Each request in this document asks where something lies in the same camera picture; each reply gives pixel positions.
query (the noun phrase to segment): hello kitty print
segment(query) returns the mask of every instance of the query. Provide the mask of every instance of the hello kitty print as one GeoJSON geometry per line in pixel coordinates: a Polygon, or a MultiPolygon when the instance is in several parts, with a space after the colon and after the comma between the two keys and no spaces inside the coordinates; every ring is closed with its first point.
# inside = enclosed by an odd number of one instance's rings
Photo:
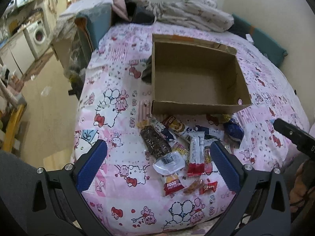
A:
{"type": "MultiPolygon", "coordinates": [[[[305,112],[285,77],[245,39],[229,32],[203,32],[162,23],[112,27],[100,40],[86,70],[72,161],[88,152],[97,139],[106,141],[107,157],[89,190],[82,195],[98,219],[115,235],[192,227],[223,213],[235,196],[212,162],[202,177],[216,183],[215,192],[184,195],[181,190],[165,197],[161,175],[152,168],[152,158],[137,128],[137,123],[151,113],[152,87],[141,81],[141,75],[151,55],[152,33],[210,40],[237,49],[253,104],[233,115],[245,136],[239,148],[230,145],[231,152],[243,164],[270,171],[285,166],[296,155],[293,152],[287,157],[290,141],[274,130],[272,124],[276,118],[309,130],[305,112]]],[[[191,128],[201,125],[223,129],[215,114],[176,117],[191,128]]],[[[178,171],[178,177],[184,187],[194,181],[187,177],[186,167],[178,171]]]]}

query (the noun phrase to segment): cabinet door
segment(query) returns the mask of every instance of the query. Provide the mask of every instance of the cabinet door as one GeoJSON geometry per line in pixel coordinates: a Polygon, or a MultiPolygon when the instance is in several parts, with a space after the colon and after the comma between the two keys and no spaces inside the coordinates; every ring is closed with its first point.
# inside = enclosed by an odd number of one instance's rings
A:
{"type": "Polygon", "coordinates": [[[1,57],[3,64],[5,64],[7,66],[7,69],[9,69],[10,72],[13,73],[13,71],[15,71],[15,75],[17,77],[19,77],[19,78],[22,77],[22,73],[21,73],[20,69],[18,68],[18,65],[16,64],[16,62],[12,56],[12,53],[10,51],[9,44],[7,44],[5,47],[3,47],[0,50],[0,57],[1,57]]]}
{"type": "Polygon", "coordinates": [[[10,41],[10,50],[18,67],[21,69],[22,73],[25,74],[35,61],[35,58],[28,46],[24,33],[20,33],[16,38],[10,41]]]}

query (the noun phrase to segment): open cardboard box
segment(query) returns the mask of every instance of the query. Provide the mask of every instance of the open cardboard box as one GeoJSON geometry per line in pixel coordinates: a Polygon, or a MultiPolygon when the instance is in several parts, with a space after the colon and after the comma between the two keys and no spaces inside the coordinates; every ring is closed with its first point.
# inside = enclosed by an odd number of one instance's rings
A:
{"type": "Polygon", "coordinates": [[[231,114],[250,106],[236,49],[177,35],[153,35],[152,114],[231,114]]]}

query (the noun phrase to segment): metal screw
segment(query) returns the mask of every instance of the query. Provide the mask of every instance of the metal screw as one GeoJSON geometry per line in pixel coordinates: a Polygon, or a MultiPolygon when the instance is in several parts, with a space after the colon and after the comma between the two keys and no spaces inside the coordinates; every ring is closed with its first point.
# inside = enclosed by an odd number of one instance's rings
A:
{"type": "Polygon", "coordinates": [[[73,168],[73,165],[71,163],[68,163],[66,166],[65,166],[65,170],[72,170],[73,168]]]}
{"type": "Polygon", "coordinates": [[[280,169],[278,169],[278,168],[274,168],[273,171],[274,171],[276,174],[280,174],[280,173],[281,173],[280,169]]]}
{"type": "Polygon", "coordinates": [[[245,165],[244,165],[244,168],[245,168],[246,170],[248,170],[248,171],[251,171],[251,170],[253,169],[253,166],[250,165],[250,164],[245,164],[245,165]]]}
{"type": "Polygon", "coordinates": [[[44,169],[43,168],[38,168],[36,172],[37,172],[37,174],[42,174],[44,172],[44,169]]]}

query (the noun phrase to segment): blue gripper pad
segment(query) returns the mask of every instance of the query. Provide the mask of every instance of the blue gripper pad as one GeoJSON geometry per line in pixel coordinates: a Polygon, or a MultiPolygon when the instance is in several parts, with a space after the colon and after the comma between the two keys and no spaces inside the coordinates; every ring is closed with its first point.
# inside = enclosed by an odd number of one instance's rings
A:
{"type": "Polygon", "coordinates": [[[82,168],[76,177],[76,188],[78,192],[89,189],[97,171],[107,156],[107,144],[103,140],[97,140],[91,149],[82,154],[76,162],[76,165],[82,164],[82,168]]]}
{"type": "Polygon", "coordinates": [[[228,153],[228,151],[219,141],[215,141],[211,144],[210,156],[212,160],[218,168],[229,190],[238,194],[241,190],[240,176],[226,155],[231,154],[228,153]]]}

